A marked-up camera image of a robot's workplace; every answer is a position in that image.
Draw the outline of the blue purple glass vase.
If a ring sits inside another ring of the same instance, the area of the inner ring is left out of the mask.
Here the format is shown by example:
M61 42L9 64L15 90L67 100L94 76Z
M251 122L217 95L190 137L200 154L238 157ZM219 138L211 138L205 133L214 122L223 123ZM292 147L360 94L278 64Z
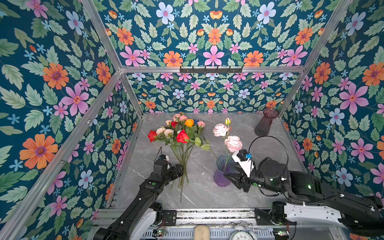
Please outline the blue purple glass vase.
M231 166L233 163L233 158L228 154L218 157L216 161L217 169L214 173L214 182L216 185L219 187L227 187L231 184L231 181L228 180L224 174L234 173L235 170Z

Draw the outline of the pink peony flower stem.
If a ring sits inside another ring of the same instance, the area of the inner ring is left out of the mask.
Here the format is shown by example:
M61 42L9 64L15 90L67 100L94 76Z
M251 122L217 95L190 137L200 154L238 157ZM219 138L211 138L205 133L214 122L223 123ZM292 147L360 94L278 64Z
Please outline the pink peony flower stem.
M231 123L232 120L226 118L223 124L217 124L213 129L214 136L222 138L227 148L224 161L224 170L228 168L230 162L230 156L228 155L228 152L235 153L236 151L241 150L243 147L243 143L238 136L230 135L232 130Z

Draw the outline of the red rose stem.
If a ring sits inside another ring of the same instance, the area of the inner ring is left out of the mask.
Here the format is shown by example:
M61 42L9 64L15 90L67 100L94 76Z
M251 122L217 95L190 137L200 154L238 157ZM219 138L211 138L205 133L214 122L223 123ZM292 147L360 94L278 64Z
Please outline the red rose stem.
M193 133L190 137L185 130L178 131L176 137L180 145L180 163L186 164L194 147L210 152L215 158L217 155L213 151L211 141L204 136L202 130Z

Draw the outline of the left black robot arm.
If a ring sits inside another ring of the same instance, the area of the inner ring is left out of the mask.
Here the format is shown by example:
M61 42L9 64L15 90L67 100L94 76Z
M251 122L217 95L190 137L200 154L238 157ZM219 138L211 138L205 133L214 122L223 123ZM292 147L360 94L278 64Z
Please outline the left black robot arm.
M184 167L171 165L165 155L154 163L149 178L140 185L139 192L129 207L108 228L100 228L94 240L139 240L147 229L162 219L162 205L156 200L164 187L184 175Z

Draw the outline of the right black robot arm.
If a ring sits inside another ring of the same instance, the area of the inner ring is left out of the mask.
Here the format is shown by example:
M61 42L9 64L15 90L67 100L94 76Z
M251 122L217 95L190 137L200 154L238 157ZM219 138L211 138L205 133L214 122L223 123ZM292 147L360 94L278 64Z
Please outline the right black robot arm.
M266 221L277 225L338 225L362 237L384 234L384 217L380 213L384 206L376 196L354 196L313 175L289 171L286 165L271 158L265 158L249 174L240 163L231 166L235 172L224 176L238 189L248 192L255 186L287 198L286 202L273 202L269 212L255 211L256 215L263 214Z

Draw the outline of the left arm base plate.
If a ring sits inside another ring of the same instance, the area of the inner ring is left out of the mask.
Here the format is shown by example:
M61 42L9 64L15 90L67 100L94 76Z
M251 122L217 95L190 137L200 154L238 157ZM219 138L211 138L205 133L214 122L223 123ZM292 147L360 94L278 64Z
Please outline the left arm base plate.
M175 226L177 221L177 210L161 210L157 211L155 222L152 227L159 227L160 225Z

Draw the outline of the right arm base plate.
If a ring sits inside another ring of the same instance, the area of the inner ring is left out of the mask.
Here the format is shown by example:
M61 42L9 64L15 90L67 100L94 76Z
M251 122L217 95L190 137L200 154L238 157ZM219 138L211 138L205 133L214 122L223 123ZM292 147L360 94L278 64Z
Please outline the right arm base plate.
M284 212L284 205L273 205L271 209L254 209L255 220L258 226L294 226L296 222L289 221Z

